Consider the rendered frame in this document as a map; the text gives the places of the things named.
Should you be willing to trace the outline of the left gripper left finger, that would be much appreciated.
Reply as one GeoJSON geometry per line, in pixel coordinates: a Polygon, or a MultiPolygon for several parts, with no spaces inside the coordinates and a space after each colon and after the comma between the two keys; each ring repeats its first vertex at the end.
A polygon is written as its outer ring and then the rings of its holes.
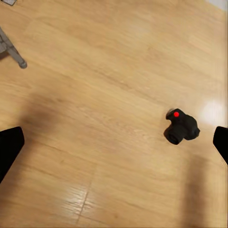
{"type": "Polygon", "coordinates": [[[0,184],[25,144],[20,126],[0,132],[0,184]]]}

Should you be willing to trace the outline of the digital camera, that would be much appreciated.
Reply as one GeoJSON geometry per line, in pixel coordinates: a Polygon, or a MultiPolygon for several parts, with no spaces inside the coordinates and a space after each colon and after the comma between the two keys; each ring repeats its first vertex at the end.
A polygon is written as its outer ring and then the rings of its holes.
{"type": "Polygon", "coordinates": [[[196,119],[184,114],[178,108],[173,110],[166,119],[172,122],[172,128],[166,134],[167,140],[172,144],[178,145],[183,138],[186,140],[195,139],[200,133],[196,119]]]}

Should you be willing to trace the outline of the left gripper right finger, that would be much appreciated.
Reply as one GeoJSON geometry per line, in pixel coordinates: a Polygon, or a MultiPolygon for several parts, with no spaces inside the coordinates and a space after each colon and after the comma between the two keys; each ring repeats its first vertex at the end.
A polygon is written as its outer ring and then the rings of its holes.
{"type": "Polygon", "coordinates": [[[228,128],[218,126],[213,137],[213,144],[228,165],[228,128]]]}

